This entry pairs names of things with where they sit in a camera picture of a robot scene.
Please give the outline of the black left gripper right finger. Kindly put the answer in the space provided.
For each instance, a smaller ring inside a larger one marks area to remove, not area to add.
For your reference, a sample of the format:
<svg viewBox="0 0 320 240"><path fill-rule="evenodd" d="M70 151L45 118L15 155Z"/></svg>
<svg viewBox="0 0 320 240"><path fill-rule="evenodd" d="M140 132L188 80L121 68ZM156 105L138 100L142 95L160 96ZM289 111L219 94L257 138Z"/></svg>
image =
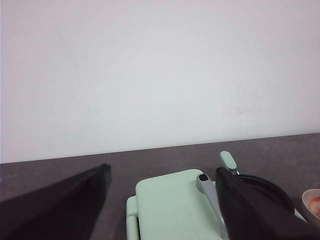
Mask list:
<svg viewBox="0 0 320 240"><path fill-rule="evenodd" d="M216 169L221 214L231 240L318 240L320 230L252 189L224 167Z"/></svg>

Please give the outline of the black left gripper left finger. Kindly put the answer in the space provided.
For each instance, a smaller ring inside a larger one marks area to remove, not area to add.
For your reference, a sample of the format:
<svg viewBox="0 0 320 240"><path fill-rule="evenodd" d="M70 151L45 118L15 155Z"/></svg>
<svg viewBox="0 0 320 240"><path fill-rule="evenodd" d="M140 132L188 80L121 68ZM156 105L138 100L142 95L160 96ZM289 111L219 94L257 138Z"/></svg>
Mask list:
<svg viewBox="0 0 320 240"><path fill-rule="evenodd" d="M101 164L0 203L2 240L88 240L105 204L111 166Z"/></svg>

